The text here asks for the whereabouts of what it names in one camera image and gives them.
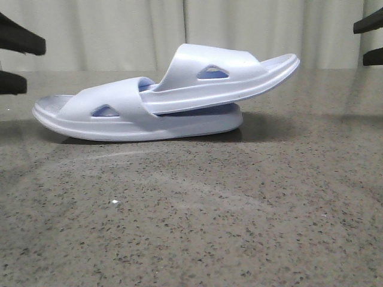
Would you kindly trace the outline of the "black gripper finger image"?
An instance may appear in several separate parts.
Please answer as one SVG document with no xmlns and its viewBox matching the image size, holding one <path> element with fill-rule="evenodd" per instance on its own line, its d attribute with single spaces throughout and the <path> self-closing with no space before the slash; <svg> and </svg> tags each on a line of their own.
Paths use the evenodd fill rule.
<svg viewBox="0 0 383 287">
<path fill-rule="evenodd" d="M 0 71 L 0 94 L 27 93 L 26 78 L 11 72 Z"/>
<path fill-rule="evenodd" d="M 38 56 L 46 52 L 44 38 L 18 25 L 2 13 L 1 48 Z"/>
<path fill-rule="evenodd" d="M 376 11 L 371 15 L 354 23 L 354 34 L 365 33 L 371 30 L 379 29 L 383 26 L 382 11 Z"/>
<path fill-rule="evenodd" d="M 363 55 L 364 66 L 383 65 L 383 48 L 368 51 Z"/>
</svg>

